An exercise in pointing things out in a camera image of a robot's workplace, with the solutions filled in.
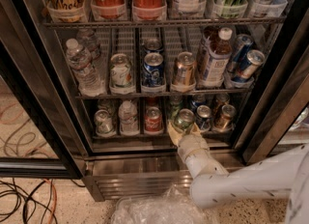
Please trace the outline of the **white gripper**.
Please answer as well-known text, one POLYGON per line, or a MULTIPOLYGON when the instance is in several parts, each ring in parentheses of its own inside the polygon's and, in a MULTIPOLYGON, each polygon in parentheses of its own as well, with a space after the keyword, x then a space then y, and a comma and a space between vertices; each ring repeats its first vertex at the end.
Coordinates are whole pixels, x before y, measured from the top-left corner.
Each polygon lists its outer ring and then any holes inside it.
POLYGON ((210 152, 206 140, 201 137, 201 130, 193 124, 183 137, 169 123, 167 131, 172 143, 178 146, 178 154, 186 165, 191 177, 195 179, 199 175, 228 175, 228 171, 218 162, 210 152))

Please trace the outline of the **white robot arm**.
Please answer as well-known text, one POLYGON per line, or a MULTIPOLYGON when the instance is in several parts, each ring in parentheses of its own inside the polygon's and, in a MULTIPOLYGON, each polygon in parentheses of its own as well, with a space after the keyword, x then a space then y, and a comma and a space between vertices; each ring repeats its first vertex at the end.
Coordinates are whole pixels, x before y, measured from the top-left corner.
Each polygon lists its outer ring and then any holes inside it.
POLYGON ((235 172, 210 152, 197 126, 168 134, 193 179, 190 197, 201 209, 244 198, 289 198, 285 224, 309 224, 309 146, 302 145, 235 172))

